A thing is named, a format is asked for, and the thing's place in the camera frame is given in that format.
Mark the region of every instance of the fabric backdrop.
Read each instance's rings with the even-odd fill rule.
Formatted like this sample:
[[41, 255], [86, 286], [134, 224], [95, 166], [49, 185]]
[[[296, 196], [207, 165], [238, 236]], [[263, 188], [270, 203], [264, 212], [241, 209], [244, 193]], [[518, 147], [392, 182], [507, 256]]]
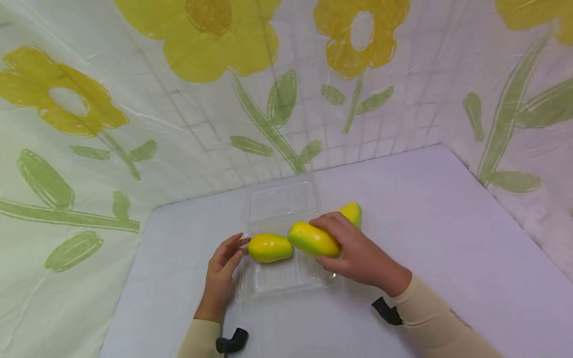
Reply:
[[0, 0], [0, 357], [96, 357], [158, 205], [437, 143], [573, 280], [572, 46], [570, 0]]

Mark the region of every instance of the wrist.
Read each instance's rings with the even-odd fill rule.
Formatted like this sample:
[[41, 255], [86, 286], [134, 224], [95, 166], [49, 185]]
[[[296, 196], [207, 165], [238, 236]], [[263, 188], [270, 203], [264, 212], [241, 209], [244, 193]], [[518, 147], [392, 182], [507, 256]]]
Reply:
[[390, 257], [379, 265], [376, 287], [390, 297], [400, 296], [410, 285], [412, 272]]
[[203, 296], [193, 318], [221, 323], [224, 309], [225, 307], [221, 303]]

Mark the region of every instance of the flower center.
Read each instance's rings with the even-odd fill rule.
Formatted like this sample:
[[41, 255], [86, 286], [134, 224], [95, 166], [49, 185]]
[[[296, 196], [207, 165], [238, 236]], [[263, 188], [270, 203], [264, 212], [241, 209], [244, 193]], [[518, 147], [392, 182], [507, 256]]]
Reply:
[[221, 36], [231, 27], [229, 0], [187, 0], [185, 12], [193, 26], [204, 34]]
[[372, 14], [360, 11], [352, 20], [350, 28], [350, 43], [356, 51], [362, 51], [374, 39], [374, 19]]
[[50, 88], [48, 92], [52, 100], [61, 108], [75, 116], [85, 117], [89, 112], [89, 102], [69, 88]]

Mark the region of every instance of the clear plastic container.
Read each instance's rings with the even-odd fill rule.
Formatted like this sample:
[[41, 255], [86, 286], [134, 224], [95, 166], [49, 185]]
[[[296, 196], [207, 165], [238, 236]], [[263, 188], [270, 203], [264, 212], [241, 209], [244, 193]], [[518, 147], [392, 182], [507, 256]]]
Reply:
[[[246, 237], [262, 233], [286, 236], [297, 221], [320, 215], [320, 202], [312, 174], [296, 176], [247, 190]], [[294, 250], [285, 260], [260, 263], [246, 256], [241, 262], [236, 297], [245, 300], [286, 294], [333, 283], [332, 275], [304, 253]]]

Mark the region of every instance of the hand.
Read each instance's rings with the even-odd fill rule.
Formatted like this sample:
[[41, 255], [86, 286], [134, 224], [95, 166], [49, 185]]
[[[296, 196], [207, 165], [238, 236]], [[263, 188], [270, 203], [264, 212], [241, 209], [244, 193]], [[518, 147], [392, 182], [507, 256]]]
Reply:
[[340, 258], [317, 257], [327, 271], [360, 284], [378, 287], [396, 297], [406, 290], [412, 273], [395, 262], [339, 212], [324, 214], [309, 222], [329, 232], [341, 245]]
[[225, 303], [233, 290], [233, 272], [241, 262], [241, 248], [250, 238], [241, 239], [243, 233], [231, 236], [217, 248], [207, 267], [203, 298], [195, 319], [221, 323]]

